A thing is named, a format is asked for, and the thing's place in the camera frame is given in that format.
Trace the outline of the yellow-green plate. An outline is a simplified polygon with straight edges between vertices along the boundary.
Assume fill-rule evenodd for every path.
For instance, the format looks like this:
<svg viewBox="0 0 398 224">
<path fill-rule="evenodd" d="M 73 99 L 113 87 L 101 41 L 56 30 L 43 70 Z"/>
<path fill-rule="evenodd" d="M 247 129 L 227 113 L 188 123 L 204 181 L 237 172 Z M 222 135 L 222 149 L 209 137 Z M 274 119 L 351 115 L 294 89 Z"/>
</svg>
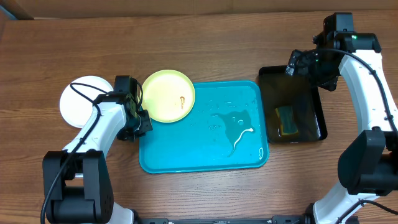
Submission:
<svg viewBox="0 0 398 224">
<path fill-rule="evenodd" d="M 173 123 L 183 119 L 195 104 L 195 88 L 182 72 L 160 70 L 143 83 L 142 108 L 150 118 L 161 123 Z"/>
</svg>

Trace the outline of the white plate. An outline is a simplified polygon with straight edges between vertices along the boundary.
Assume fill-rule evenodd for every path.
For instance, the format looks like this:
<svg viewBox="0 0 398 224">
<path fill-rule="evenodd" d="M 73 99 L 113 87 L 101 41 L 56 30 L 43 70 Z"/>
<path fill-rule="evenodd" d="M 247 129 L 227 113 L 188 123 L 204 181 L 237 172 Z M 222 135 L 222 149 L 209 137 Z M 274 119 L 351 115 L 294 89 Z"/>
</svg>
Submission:
<svg viewBox="0 0 398 224">
<path fill-rule="evenodd" d="M 113 87 L 108 81 L 97 76 L 80 77 L 74 80 L 73 83 L 90 85 L 90 87 L 82 85 L 73 86 L 90 100 L 95 100 L 99 94 L 113 91 Z M 70 85 L 64 89 L 60 97 L 59 108 L 63 119 L 76 128 L 84 127 L 93 112 L 92 103 L 76 93 Z"/>
</svg>

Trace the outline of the green yellow sponge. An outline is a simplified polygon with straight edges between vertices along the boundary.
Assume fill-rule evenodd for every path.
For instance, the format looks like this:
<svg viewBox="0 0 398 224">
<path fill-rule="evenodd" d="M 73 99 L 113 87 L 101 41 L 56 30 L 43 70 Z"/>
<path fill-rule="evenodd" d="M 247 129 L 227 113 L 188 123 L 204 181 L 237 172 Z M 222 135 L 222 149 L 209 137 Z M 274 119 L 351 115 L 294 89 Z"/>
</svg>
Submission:
<svg viewBox="0 0 398 224">
<path fill-rule="evenodd" d="M 291 106 L 281 106 L 275 109 L 279 120 L 279 134 L 290 136 L 298 133 L 298 127 L 294 121 L 294 112 Z"/>
</svg>

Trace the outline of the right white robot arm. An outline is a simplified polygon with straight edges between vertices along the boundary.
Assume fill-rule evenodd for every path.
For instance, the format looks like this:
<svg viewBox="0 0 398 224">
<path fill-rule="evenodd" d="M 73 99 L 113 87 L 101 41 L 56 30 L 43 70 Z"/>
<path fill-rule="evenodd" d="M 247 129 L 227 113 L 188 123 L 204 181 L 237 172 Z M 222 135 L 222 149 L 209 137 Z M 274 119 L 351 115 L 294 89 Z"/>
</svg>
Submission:
<svg viewBox="0 0 398 224">
<path fill-rule="evenodd" d="M 316 48 L 294 50 L 286 69 L 329 91 L 343 77 L 354 105 L 358 137 L 338 160 L 339 181 L 308 206 L 304 223 L 358 223 L 354 213 L 397 190 L 397 106 L 382 68 L 373 33 L 354 29 L 350 12 L 336 12 L 313 37 Z"/>
</svg>

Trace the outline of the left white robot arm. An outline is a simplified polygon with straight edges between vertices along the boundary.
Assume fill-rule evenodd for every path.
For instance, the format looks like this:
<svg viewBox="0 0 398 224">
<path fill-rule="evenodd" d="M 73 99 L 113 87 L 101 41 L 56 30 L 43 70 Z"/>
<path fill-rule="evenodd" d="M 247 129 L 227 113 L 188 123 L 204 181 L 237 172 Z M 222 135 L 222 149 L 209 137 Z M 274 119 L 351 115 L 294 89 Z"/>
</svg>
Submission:
<svg viewBox="0 0 398 224">
<path fill-rule="evenodd" d="M 133 210 L 114 201 L 106 155 L 115 139 L 135 141 L 153 129 L 143 94 L 135 78 L 117 76 L 113 90 L 89 101 L 93 112 L 75 139 L 46 153 L 41 223 L 138 222 Z"/>
</svg>

